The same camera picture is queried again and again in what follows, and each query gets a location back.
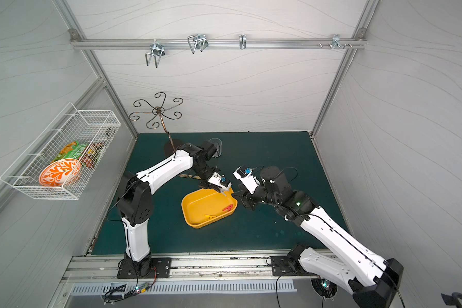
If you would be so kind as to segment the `yellow plastic storage box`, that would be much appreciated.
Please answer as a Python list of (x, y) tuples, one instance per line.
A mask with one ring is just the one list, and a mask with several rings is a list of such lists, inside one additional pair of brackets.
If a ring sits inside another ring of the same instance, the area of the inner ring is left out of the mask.
[[(230, 212), (223, 212), (222, 209), (229, 205), (234, 205), (234, 208)], [(186, 195), (181, 206), (186, 223), (199, 229), (232, 215), (237, 208), (237, 200), (232, 195), (227, 196), (212, 189), (200, 189)], [(204, 215), (216, 218), (206, 219)]]

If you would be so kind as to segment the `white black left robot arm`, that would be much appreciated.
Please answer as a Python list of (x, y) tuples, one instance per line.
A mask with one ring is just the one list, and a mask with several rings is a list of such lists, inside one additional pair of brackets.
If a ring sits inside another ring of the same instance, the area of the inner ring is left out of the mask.
[(152, 269), (148, 221), (154, 210), (153, 195), (164, 184), (191, 169), (200, 177), (200, 187), (204, 189), (223, 193), (231, 188), (230, 180), (207, 163), (216, 152), (216, 146), (209, 141), (201, 146), (186, 143), (151, 168), (136, 174), (124, 172), (115, 195), (115, 207), (124, 227), (124, 266), (141, 276)]

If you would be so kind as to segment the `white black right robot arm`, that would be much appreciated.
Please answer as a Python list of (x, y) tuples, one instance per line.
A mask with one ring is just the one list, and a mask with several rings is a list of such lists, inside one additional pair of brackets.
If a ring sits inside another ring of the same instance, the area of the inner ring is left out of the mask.
[(275, 166), (257, 177), (246, 166), (237, 168), (240, 190), (234, 198), (247, 209), (270, 205), (284, 218), (321, 241), (337, 258), (315, 249), (295, 246), (287, 263), (294, 273), (313, 274), (352, 295), (359, 307), (390, 307), (399, 291), (404, 267), (396, 259), (384, 259), (341, 228), (306, 192), (292, 188), (283, 171)]

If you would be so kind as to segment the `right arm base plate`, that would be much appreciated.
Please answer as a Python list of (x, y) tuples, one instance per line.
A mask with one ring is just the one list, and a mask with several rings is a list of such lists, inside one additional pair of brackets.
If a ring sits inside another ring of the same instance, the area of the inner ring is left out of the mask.
[(299, 262), (287, 255), (270, 256), (267, 259), (266, 264), (272, 269), (272, 275), (274, 277), (302, 276), (306, 274)]

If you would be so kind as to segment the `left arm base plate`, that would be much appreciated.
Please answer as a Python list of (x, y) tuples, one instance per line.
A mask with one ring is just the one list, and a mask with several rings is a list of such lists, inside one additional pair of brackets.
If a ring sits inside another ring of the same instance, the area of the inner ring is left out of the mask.
[(118, 266), (117, 279), (168, 278), (172, 258), (146, 258), (135, 262), (125, 257)]

